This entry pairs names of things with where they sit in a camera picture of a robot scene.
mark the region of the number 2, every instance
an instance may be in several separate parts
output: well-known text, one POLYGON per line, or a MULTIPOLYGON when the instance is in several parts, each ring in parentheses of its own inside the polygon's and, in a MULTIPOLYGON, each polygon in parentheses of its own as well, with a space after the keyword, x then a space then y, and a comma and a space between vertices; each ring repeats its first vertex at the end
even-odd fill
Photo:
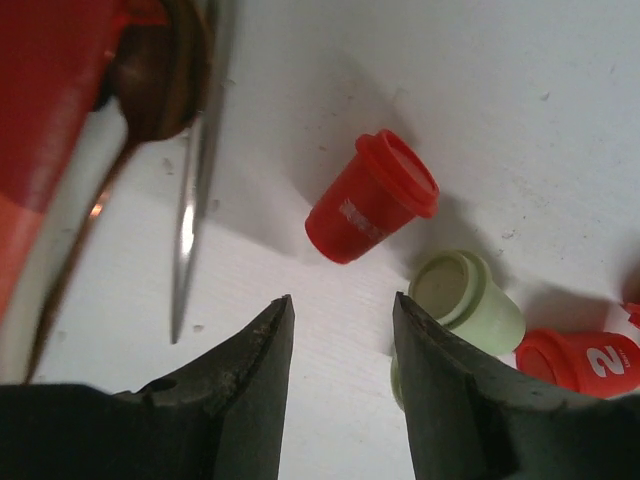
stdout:
POLYGON ((604 347, 604 349, 607 351, 609 356, 597 348, 589 348, 587 350, 587 358, 589 359, 591 368, 593 368, 596 375, 605 378, 607 376, 607 370, 604 368, 605 366, 616 375, 624 375, 624 365, 622 364, 622 360, 618 353, 613 349, 613 347, 607 346, 604 347))

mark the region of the red container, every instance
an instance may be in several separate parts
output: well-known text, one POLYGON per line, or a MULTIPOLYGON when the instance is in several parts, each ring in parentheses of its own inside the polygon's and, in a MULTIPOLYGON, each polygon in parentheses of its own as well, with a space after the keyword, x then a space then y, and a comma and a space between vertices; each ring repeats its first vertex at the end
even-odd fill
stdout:
POLYGON ((640 385, 640 348, 617 333, 534 330, 516 349, 516 365, 532 377, 600 398, 640 385))
POLYGON ((313 207, 305 229, 315 247, 336 263, 349 263, 416 216, 438 211, 431 173, 389 130, 362 135, 356 155, 313 207))

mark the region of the spoon handle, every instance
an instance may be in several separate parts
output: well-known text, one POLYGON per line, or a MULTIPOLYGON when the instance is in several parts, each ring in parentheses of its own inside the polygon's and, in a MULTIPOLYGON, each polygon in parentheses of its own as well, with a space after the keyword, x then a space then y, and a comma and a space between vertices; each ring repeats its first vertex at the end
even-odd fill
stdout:
POLYGON ((60 273, 58 273, 58 276, 56 277, 55 282, 43 304, 42 311, 40 313, 40 321, 38 323, 33 347, 31 349, 31 357, 29 358, 27 376, 24 382, 25 384, 31 383, 33 375, 35 374, 40 360, 42 359, 42 354, 44 353, 47 345, 47 340, 49 339, 51 330, 53 329, 56 318, 58 317, 60 306, 63 303, 67 289, 71 283, 71 279, 73 278, 73 272, 82 257, 82 252, 87 240, 95 228, 98 217, 104 211, 109 198, 111 198, 111 192, 114 184, 139 145, 140 141, 127 136, 127 139, 120 149, 118 156, 114 160, 113 165, 111 165, 107 175, 96 190, 96 195, 93 197, 93 201, 90 204, 91 207, 85 214, 85 219, 80 227, 80 231, 78 232, 78 235, 73 242, 73 246, 62 265, 60 273))

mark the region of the utensil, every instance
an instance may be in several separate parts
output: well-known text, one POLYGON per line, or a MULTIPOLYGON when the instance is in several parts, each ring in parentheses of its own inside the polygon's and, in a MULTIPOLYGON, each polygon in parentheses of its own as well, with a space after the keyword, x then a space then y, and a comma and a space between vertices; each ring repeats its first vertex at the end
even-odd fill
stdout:
POLYGON ((236 22, 236 2, 211 0, 206 21, 215 32, 211 81, 205 107, 189 134, 182 195, 174 244, 171 343, 178 342, 184 324, 200 221, 206 214, 209 186, 220 131, 224 90, 236 22))
POLYGON ((182 131, 194 118, 209 73, 206 26, 191 0, 160 0, 170 26, 129 26, 109 67, 108 81, 127 122, 127 138, 44 303, 28 366, 33 377, 84 246, 113 186, 137 147, 182 131))

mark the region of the white tabletop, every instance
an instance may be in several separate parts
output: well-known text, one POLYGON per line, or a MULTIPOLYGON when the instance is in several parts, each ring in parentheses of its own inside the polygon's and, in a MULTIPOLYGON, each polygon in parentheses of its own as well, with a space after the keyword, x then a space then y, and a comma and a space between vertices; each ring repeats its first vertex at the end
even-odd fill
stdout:
MULTIPOLYGON (((142 148, 118 185, 39 381, 136 390, 291 293, 280 477, 414 478, 389 353, 416 255, 482 254, 532 325, 606 321, 637 337, 618 304, 640 262, 639 17, 632 0, 244 2, 180 343, 169 314, 184 138, 142 148), (440 213, 331 264, 304 220, 356 137, 382 127, 431 169, 440 213)), ((112 103, 92 116, 74 165, 108 161, 117 115, 112 103)))

